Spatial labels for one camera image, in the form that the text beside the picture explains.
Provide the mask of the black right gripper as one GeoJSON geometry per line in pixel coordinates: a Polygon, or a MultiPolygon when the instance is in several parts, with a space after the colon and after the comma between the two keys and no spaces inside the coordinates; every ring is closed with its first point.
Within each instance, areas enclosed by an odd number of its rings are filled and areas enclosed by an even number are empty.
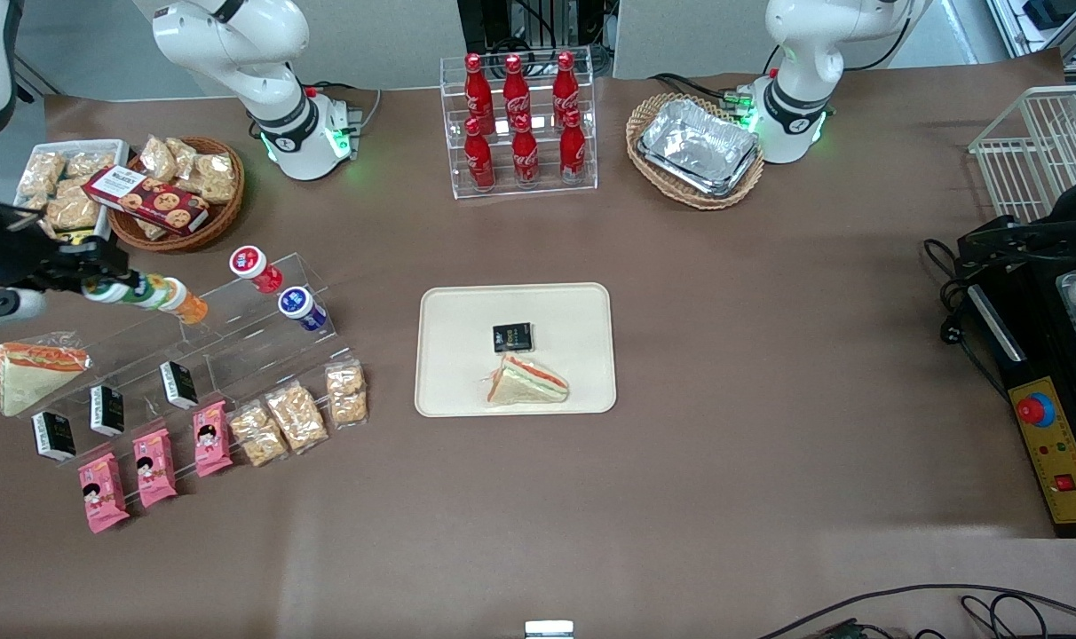
{"type": "Polygon", "coordinates": [[[86,287],[123,284],[134,288],[127,252],[104,238],[59,243],[36,222],[0,205],[0,288],[81,294],[86,287]]]}

